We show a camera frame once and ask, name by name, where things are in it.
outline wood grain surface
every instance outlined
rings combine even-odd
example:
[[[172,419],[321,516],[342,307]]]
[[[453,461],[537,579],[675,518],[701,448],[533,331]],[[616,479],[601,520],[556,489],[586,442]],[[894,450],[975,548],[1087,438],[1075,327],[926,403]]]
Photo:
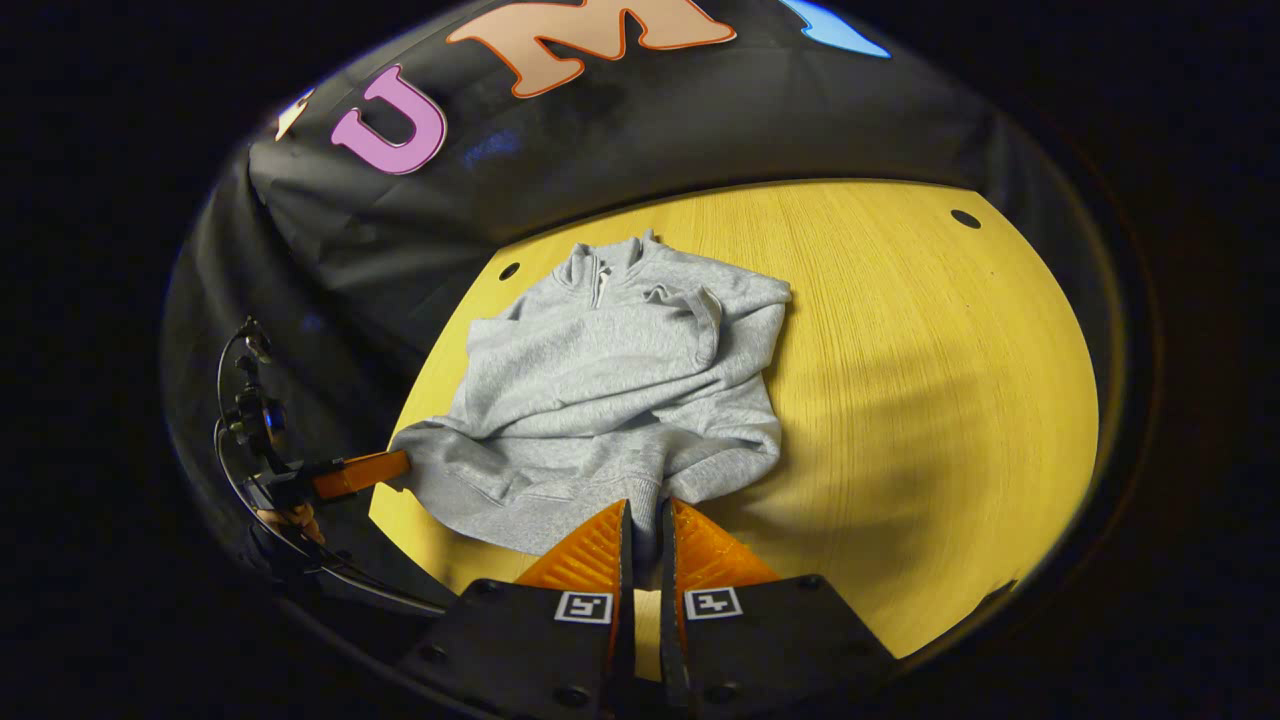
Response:
[[[951,211],[977,218],[978,229]],[[500,250],[458,305],[399,428],[445,414],[466,334],[576,242],[654,228],[668,246],[788,281],[765,372],[782,460],[705,512],[782,577],[822,573],[901,657],[1024,578],[1089,487],[1097,393],[1075,316],[1048,269],[982,196],[887,181],[713,191],[577,223]],[[518,263],[508,279],[503,269]],[[532,556],[453,533],[378,487],[372,520],[461,592]],[[658,679],[655,592],[636,593],[637,673]]]

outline blue letter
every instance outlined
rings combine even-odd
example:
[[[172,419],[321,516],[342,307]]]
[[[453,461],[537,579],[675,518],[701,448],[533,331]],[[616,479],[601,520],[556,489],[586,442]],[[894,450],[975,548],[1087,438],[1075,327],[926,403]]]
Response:
[[[805,0],[778,0],[778,3],[795,10],[800,15],[800,19],[809,23],[804,28],[804,33],[809,40],[851,53],[888,58],[887,50],[859,35],[856,29],[849,27],[849,23],[840,19],[831,10],[819,8]]]

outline pink letter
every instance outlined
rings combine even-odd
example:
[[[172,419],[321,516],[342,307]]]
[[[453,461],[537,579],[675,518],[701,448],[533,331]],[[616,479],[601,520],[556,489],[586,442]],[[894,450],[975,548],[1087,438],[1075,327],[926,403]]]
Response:
[[[362,160],[384,173],[403,176],[421,168],[444,145],[444,113],[419,88],[399,77],[401,67],[392,65],[365,91],[365,100],[381,97],[404,113],[413,123],[413,136],[403,145],[393,145],[360,122],[360,110],[352,108],[333,128],[330,141],[346,145]]]

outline orange block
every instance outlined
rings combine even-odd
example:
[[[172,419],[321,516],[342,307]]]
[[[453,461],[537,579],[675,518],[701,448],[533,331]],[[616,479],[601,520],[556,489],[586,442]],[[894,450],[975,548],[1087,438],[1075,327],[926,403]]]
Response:
[[[347,460],[340,470],[312,479],[311,487],[317,496],[330,500],[398,478],[404,473],[408,473],[408,456],[403,450],[375,452]]]
[[[516,578],[516,584],[535,588],[612,593],[611,664],[622,606],[622,510],[626,503],[620,500],[596,512]]]
[[[781,580],[763,560],[689,503],[671,498],[676,525],[676,623],[685,638],[685,591],[736,588]]]

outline orange letter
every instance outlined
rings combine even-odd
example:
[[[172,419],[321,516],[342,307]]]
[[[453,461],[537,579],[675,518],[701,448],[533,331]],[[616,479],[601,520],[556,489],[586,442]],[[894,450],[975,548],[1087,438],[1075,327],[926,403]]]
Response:
[[[532,97],[582,74],[582,61],[562,59],[543,45],[559,42],[605,60],[626,53],[625,13],[640,22],[640,46],[676,50],[712,45],[737,32],[707,15],[692,0],[582,0],[581,5],[516,3],[480,15],[453,31],[448,42],[477,40],[516,73],[511,94]]]

